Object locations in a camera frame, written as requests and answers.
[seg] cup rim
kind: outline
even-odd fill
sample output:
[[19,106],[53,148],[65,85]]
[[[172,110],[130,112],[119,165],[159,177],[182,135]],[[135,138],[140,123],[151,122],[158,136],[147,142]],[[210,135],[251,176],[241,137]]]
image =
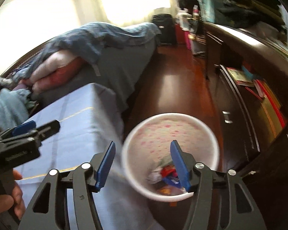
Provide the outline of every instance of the cup rim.
[[141,123],[139,123],[136,127],[133,128],[133,130],[128,134],[128,136],[126,137],[126,139],[124,141],[124,144],[122,147],[122,157],[121,157],[123,171],[126,175],[128,182],[137,192],[139,192],[141,195],[143,195],[149,199],[161,201],[161,202],[174,202],[174,201],[184,200],[184,199],[192,197],[193,193],[184,193],[184,194],[173,195],[173,196],[159,195],[159,194],[153,193],[150,190],[143,187],[136,180],[136,178],[132,175],[132,173],[130,171],[131,168],[128,164],[128,149],[130,147],[130,142],[133,139],[134,135],[142,126],[144,126],[146,123],[148,123],[149,121],[152,121],[156,118],[168,117],[168,116],[181,116],[181,117],[191,119],[191,120],[195,121],[196,123],[200,124],[205,129],[205,131],[210,136],[212,146],[213,146],[214,151],[215,151],[213,163],[211,165],[211,170],[217,169],[218,164],[219,164],[219,158],[220,158],[220,149],[219,149],[219,144],[218,144],[216,136],[214,135],[212,130],[204,122],[202,122],[198,118],[192,117],[192,116],[187,115],[187,114],[182,114],[182,113],[163,113],[163,114],[158,114],[158,115],[152,116],[150,118],[147,118],[144,121],[142,121]]

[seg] black suitcase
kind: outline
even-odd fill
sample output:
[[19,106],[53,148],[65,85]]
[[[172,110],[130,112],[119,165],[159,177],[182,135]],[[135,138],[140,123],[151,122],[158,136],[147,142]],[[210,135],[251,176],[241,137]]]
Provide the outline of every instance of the black suitcase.
[[157,14],[151,19],[156,24],[162,34],[158,34],[161,45],[176,45],[176,31],[173,18],[170,14]]

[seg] book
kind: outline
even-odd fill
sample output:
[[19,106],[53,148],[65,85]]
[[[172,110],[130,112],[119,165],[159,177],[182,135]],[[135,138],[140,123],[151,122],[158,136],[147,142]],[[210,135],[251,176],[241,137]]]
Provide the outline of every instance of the book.
[[267,95],[264,96],[263,102],[261,103],[263,110],[268,118],[269,124],[271,126],[274,138],[282,131],[283,126],[280,123],[279,116],[274,110],[269,98]]
[[260,85],[258,84],[258,81],[255,79],[255,80],[253,80],[253,83],[255,85],[255,88],[258,92],[259,97],[263,98],[264,97],[264,91],[263,91],[263,89],[261,89]]
[[242,65],[241,69],[246,75],[246,77],[248,77],[250,80],[262,79],[258,74],[251,73],[244,65]]
[[280,124],[281,124],[282,128],[284,128],[285,127],[285,120],[284,120],[282,114],[280,113],[280,109],[277,107],[277,105],[273,101],[273,98],[272,98],[271,94],[268,92],[268,90],[263,85],[263,81],[258,80],[257,82],[258,82],[260,88],[264,91],[265,96],[267,96],[269,102],[271,103],[272,108],[274,109],[274,111],[275,111],[275,113],[276,113],[276,115],[277,115],[277,117],[278,117],[278,119],[280,121]]
[[253,94],[256,98],[258,98],[260,101],[262,101],[262,98],[260,96],[258,96],[256,93],[254,93],[253,90],[249,89],[247,86],[245,87],[245,89],[247,89],[251,94]]
[[264,87],[266,88],[266,90],[268,91],[268,93],[270,94],[271,99],[272,99],[273,102],[275,103],[276,107],[277,107],[278,109],[280,109],[280,108],[281,108],[281,104],[280,104],[279,100],[276,98],[275,94],[271,91],[271,89],[269,88],[269,86],[267,85],[266,82],[263,82],[263,81],[262,81],[262,83],[263,83],[263,86],[264,86]]
[[237,85],[254,87],[252,80],[250,80],[243,71],[236,68],[227,67],[230,76],[235,80]]

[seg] trash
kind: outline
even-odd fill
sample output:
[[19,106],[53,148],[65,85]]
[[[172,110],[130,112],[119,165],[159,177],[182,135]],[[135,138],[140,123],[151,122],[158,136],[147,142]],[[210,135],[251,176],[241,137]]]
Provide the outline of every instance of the trash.
[[168,154],[160,160],[157,166],[163,168],[165,166],[172,165],[172,164],[173,164],[173,160],[172,160],[171,154]]
[[168,165],[168,166],[165,166],[161,171],[160,171],[160,174],[162,175],[162,177],[166,177],[168,176],[169,174],[175,172],[175,166],[174,165]]
[[174,186],[176,188],[181,189],[181,184],[179,182],[179,178],[178,177],[174,177],[172,175],[168,175],[167,177],[164,177],[162,179],[162,181],[164,181],[167,185],[171,185],[171,186]]
[[149,184],[155,184],[162,181],[162,175],[160,174],[161,170],[161,167],[157,167],[148,174],[146,179],[148,180]]
[[163,195],[179,195],[185,193],[185,189],[181,187],[178,174],[171,155],[164,156],[147,176],[149,184]]
[[186,193],[185,189],[179,189],[170,185],[166,185],[157,191],[163,195],[179,195],[182,193]]

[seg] gold stripe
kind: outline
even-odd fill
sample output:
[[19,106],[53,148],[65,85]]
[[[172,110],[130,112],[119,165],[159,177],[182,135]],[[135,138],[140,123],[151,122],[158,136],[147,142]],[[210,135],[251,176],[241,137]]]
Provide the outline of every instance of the gold stripe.
[[63,122],[64,120],[67,120],[67,119],[69,119],[69,118],[71,118],[71,117],[73,117],[73,116],[76,116],[76,115],[78,115],[79,113],[81,113],[81,112],[83,112],[83,111],[86,111],[86,110],[89,110],[89,109],[94,109],[94,107],[90,106],[90,107],[84,108],[84,109],[82,109],[82,110],[80,110],[80,111],[78,111],[78,112],[76,112],[76,113],[74,113],[74,114],[72,114],[72,115],[70,115],[70,116],[68,116],[68,117],[66,117],[66,118],[63,118],[63,119],[60,120],[59,122]]
[[[73,171],[77,168],[78,166],[75,166],[75,167],[72,167],[72,168],[68,168],[68,169],[63,169],[63,170],[59,170],[59,172],[65,172],[65,171]],[[38,178],[38,177],[43,177],[43,176],[46,176],[47,174],[42,174],[42,175],[36,175],[36,176],[31,176],[31,177],[26,177],[26,178],[23,178],[21,179],[21,181],[24,181],[24,180],[28,180],[28,179],[33,179],[33,178]]]

